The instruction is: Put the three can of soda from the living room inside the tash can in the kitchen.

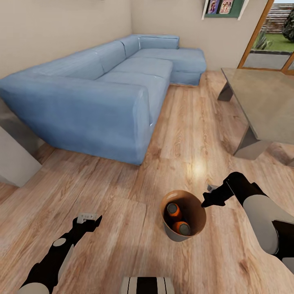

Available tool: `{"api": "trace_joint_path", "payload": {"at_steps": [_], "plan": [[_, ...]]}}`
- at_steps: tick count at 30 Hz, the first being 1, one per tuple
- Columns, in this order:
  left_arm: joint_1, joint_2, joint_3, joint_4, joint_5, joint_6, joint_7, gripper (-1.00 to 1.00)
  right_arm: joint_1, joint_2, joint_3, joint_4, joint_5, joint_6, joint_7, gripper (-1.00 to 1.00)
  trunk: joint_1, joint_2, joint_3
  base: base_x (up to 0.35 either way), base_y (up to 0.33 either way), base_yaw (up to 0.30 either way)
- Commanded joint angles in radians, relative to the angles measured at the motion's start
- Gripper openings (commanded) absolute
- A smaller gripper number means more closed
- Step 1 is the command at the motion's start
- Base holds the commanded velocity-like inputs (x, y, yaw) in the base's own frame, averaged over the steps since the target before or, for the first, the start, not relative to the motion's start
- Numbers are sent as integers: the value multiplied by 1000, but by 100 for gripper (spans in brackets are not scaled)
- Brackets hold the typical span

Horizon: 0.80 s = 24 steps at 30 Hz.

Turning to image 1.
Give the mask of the can of soda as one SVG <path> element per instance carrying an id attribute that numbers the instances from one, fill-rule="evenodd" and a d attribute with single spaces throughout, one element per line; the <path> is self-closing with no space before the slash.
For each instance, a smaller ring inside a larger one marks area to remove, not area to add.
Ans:
<path id="1" fill-rule="evenodd" d="M 189 223 L 186 222 L 175 222 L 172 225 L 172 229 L 173 232 L 177 232 L 180 235 L 184 235 L 184 236 L 190 236 L 190 227 L 189 227 Z"/>
<path id="2" fill-rule="evenodd" d="M 182 218 L 181 218 L 181 221 L 187 223 L 186 218 L 183 217 L 183 216 L 182 216 Z M 169 220 L 168 222 L 166 222 L 166 224 L 172 229 L 172 224 L 173 224 L 174 222 L 175 222 L 175 221 L 173 221 L 173 220 Z"/>
<path id="3" fill-rule="evenodd" d="M 182 213 L 181 213 L 181 211 L 180 211 L 180 209 L 179 209 L 179 207 L 178 207 L 178 205 L 176 205 L 175 203 L 170 203 L 167 206 L 167 213 L 169 214 L 171 220 L 173 220 L 175 222 L 181 221 L 181 218 L 183 216 Z"/>

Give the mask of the trash can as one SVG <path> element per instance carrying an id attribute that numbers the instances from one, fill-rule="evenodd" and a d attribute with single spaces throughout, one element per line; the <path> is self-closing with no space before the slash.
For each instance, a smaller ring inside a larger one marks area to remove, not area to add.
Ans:
<path id="1" fill-rule="evenodd" d="M 167 199 L 168 196 L 172 194 L 177 194 L 177 196 Z M 166 222 L 171 220 L 169 214 L 167 213 L 167 206 L 170 203 L 178 205 L 182 215 L 186 218 L 190 227 L 190 236 L 184 236 L 178 234 L 177 232 L 173 232 L 173 230 L 171 230 L 171 228 L 166 224 Z M 202 202 L 198 197 L 185 190 L 174 190 L 165 195 L 162 200 L 160 210 L 165 232 L 171 240 L 174 242 L 182 242 L 200 234 L 204 230 L 207 223 L 207 214 L 205 207 L 201 207 L 201 204 Z"/>

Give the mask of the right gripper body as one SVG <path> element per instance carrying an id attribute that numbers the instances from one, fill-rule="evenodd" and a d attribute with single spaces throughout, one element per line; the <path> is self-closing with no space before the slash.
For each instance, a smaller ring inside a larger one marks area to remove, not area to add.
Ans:
<path id="1" fill-rule="evenodd" d="M 207 204 L 209 205 L 217 205 L 217 206 L 225 206 L 225 201 L 229 198 L 226 198 L 224 195 L 222 195 L 219 191 L 219 188 L 215 189 L 211 193 L 204 192 L 203 197 Z"/>

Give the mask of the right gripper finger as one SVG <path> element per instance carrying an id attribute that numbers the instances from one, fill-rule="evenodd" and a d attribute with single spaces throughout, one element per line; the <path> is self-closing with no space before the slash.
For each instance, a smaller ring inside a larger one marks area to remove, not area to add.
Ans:
<path id="1" fill-rule="evenodd" d="M 208 207 L 209 204 L 206 203 L 206 201 L 204 201 L 202 204 L 201 204 L 201 207 Z"/>

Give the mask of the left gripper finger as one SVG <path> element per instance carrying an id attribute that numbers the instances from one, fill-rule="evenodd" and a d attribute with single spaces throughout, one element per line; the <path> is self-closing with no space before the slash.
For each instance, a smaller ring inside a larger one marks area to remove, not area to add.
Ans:
<path id="1" fill-rule="evenodd" d="M 100 225 L 102 216 L 100 216 L 96 221 L 95 221 L 95 228 L 98 227 Z"/>

